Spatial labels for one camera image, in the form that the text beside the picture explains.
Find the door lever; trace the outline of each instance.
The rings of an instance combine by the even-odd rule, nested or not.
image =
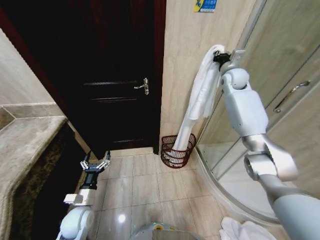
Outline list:
[[[306,87],[310,84],[309,81],[304,81],[304,82],[301,82],[299,83],[297,86],[295,86],[294,88],[292,88],[289,93],[279,102],[279,104],[273,109],[273,111],[278,114],[278,113],[281,113],[282,109],[280,108],[282,106],[282,104],[284,104],[287,99],[296,91],[298,90],[299,88],[301,87]]]
[[[145,95],[149,94],[149,83],[147,78],[143,79],[143,85],[134,87],[134,89],[141,89],[141,88],[144,88]]]

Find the marble countertop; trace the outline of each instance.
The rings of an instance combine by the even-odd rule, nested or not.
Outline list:
[[[0,239],[10,235],[15,190],[66,121],[18,118],[0,131]]]

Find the white towel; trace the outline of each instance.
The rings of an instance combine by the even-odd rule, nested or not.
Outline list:
[[[276,238],[252,221],[246,221],[240,224],[238,221],[224,217],[221,222],[222,229],[220,229],[221,240],[276,240]]]
[[[212,114],[214,98],[220,80],[219,64],[213,62],[216,51],[224,53],[225,47],[214,45],[202,60],[199,71],[193,81],[188,108],[175,140],[174,150],[186,150],[192,128],[197,120],[202,116],[207,118]]]

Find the sticker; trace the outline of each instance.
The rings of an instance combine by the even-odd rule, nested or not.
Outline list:
[[[195,0],[194,12],[213,13],[216,9],[217,0]]]

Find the door panel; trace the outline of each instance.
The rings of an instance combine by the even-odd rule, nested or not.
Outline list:
[[[97,157],[154,145],[153,0],[5,0],[2,8]],[[134,89],[144,78],[149,95]]]

